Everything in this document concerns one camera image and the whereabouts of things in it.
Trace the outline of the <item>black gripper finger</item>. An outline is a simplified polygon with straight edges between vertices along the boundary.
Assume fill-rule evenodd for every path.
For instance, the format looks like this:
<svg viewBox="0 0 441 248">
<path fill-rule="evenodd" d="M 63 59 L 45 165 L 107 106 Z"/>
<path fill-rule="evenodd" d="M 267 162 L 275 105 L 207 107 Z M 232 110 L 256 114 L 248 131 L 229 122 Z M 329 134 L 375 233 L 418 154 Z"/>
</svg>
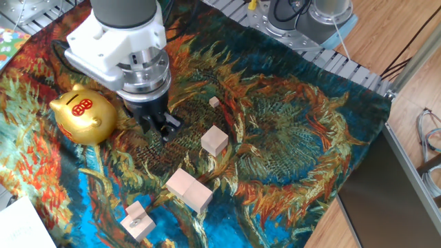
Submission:
<svg viewBox="0 0 441 248">
<path fill-rule="evenodd" d="M 144 134 L 150 131 L 152 127 L 155 127 L 154 122 L 152 121 L 150 116 L 140 116 L 139 125 L 141 126 L 142 132 Z"/>
<path fill-rule="evenodd" d="M 175 138 L 178 131 L 183 126 L 183 120 L 182 118 L 175 115 L 171 115 L 168 112 L 165 112 L 163 116 L 165 117 L 165 120 L 163 121 L 162 127 L 160 129 L 161 141 L 166 143 L 166 142 L 170 142 Z"/>
</svg>

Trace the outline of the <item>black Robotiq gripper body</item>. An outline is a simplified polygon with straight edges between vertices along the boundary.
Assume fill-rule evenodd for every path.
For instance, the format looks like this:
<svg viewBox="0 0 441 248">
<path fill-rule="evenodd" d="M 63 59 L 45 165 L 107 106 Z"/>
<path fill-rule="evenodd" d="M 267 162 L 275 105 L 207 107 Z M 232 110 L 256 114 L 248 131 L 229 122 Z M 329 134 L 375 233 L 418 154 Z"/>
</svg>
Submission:
<svg viewBox="0 0 441 248">
<path fill-rule="evenodd" d="M 161 134 L 162 123 L 165 120 L 163 116 L 165 112 L 169 113 L 168 104 L 168 92 L 164 93 L 162 96 L 154 99 L 152 101 L 135 103 L 131 101 L 124 100 L 125 108 L 130 112 L 131 117 L 134 117 L 136 122 L 139 124 L 140 116 L 150 116 L 154 122 L 154 126 L 151 130 L 156 130 Z"/>
</svg>

